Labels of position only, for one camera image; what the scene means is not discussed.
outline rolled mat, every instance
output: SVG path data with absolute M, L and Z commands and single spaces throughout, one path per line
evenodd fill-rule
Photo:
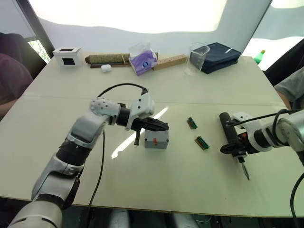
M 121 54 L 100 54 L 100 55 L 89 55 L 85 58 L 85 62 L 89 64 L 98 64 L 98 63 L 129 63 L 129 53 Z

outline gray box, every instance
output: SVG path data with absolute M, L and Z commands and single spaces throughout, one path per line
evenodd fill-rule
M 169 143 L 169 130 L 153 132 L 146 130 L 144 135 L 145 148 L 166 149 Z

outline white box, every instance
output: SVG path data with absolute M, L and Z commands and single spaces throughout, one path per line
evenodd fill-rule
M 54 57 L 61 66 L 80 66 L 84 62 L 82 50 L 79 47 L 62 47 L 53 51 Z

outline white table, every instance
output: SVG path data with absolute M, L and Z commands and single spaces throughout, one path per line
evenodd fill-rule
M 30 199 L 38 175 L 63 142 L 90 99 L 30 97 L 18 100 L 0 123 L 0 196 Z M 94 206 L 177 211 L 237 216 L 291 216 L 289 197 L 303 168 L 289 148 L 252 154 L 246 158 L 251 180 L 230 156 L 219 152 L 227 141 L 221 112 L 245 111 L 253 116 L 282 107 L 264 105 L 156 103 L 155 113 L 170 125 L 166 150 L 129 145 L 112 159 L 114 150 L 132 132 L 107 126 L 104 173 Z M 198 129 L 191 130 L 192 116 Z M 202 136 L 210 145 L 203 151 L 195 142 Z M 100 170 L 102 139 L 85 164 L 74 203 L 87 205 Z M 304 191 L 301 185 L 299 192 Z M 295 211 L 304 216 L 304 195 L 297 194 Z
M 156 102 L 281 105 L 282 101 L 251 57 L 215 71 L 188 76 L 183 65 L 136 76 L 131 67 L 115 67 L 110 73 L 90 69 L 88 64 L 64 68 L 53 58 L 26 90 L 26 96 L 89 98 L 118 83 L 137 83 L 149 88 Z M 133 100 L 138 90 L 120 87 L 107 94 L 115 100 Z

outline green bottle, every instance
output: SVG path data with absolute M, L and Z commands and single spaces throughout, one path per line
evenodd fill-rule
M 257 64 L 259 64 L 259 63 L 262 61 L 262 58 L 263 58 L 264 53 L 265 53 L 265 50 L 262 50 L 262 51 L 254 58 L 254 60 L 255 60 L 255 62 L 256 62 Z

